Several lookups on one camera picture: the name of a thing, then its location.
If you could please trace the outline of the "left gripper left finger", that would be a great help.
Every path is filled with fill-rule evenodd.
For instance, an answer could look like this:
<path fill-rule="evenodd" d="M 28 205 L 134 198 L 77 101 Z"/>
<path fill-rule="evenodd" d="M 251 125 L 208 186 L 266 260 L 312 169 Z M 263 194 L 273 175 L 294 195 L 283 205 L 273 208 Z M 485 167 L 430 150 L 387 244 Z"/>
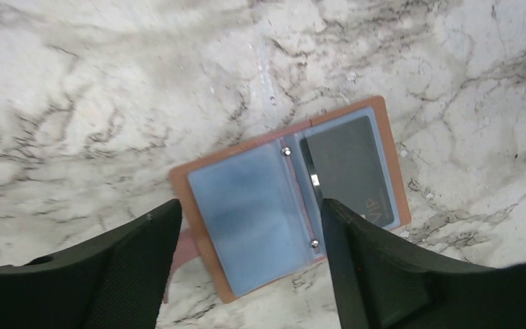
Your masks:
<path fill-rule="evenodd" d="M 0 266 L 0 328 L 154 328 L 179 238 L 172 199 L 22 266 Z"/>

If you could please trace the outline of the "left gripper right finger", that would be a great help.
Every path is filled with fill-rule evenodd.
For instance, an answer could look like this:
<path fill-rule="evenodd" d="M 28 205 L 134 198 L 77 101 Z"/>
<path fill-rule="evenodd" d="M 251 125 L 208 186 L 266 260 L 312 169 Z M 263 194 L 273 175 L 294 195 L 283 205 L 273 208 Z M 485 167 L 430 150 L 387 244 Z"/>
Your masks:
<path fill-rule="evenodd" d="M 321 219 L 343 328 L 526 328 L 526 263 L 443 256 L 334 199 L 323 201 Z"/>

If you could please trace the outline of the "dark blue VIP card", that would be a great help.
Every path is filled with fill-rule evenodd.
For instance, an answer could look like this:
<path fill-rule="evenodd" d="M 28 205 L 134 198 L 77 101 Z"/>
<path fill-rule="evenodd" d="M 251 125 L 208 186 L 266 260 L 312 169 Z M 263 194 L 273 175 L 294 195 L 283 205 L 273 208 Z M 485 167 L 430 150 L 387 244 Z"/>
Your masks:
<path fill-rule="evenodd" d="M 381 228 L 399 224 L 367 116 L 313 127 L 303 135 L 300 146 L 319 204 L 325 198 L 337 199 Z"/>

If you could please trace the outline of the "tan leather card holder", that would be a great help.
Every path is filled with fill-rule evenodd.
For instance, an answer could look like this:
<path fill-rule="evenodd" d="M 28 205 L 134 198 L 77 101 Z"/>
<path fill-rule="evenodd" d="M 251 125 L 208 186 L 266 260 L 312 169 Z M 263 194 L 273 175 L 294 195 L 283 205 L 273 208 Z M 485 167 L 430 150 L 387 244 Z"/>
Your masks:
<path fill-rule="evenodd" d="M 397 207 L 399 224 L 384 229 L 411 222 L 386 102 L 373 96 L 171 169 L 189 224 L 179 236 L 172 270 L 201 258 L 228 304 L 325 259 L 321 204 L 300 142 L 313 127 L 363 116 L 371 120 Z"/>

